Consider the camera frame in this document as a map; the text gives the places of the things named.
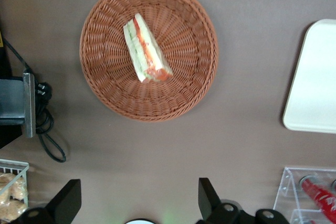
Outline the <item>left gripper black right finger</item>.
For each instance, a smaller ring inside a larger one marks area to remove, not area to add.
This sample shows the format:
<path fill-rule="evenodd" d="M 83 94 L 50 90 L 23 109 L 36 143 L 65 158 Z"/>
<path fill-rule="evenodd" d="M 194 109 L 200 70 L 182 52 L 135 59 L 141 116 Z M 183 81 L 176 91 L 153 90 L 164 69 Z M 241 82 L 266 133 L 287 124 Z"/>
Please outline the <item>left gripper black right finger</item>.
<path fill-rule="evenodd" d="M 198 206 L 202 223 L 244 223 L 241 206 L 233 200 L 221 200 L 208 178 L 199 178 Z"/>

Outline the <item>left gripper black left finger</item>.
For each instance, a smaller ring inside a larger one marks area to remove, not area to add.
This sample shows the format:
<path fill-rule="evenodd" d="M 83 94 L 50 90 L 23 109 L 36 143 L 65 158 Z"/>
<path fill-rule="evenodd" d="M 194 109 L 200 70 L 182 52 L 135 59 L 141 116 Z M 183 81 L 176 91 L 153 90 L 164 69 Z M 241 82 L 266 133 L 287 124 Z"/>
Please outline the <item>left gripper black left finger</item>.
<path fill-rule="evenodd" d="M 71 179 L 44 207 L 29 208 L 16 223 L 72 223 L 81 208 L 81 180 Z"/>

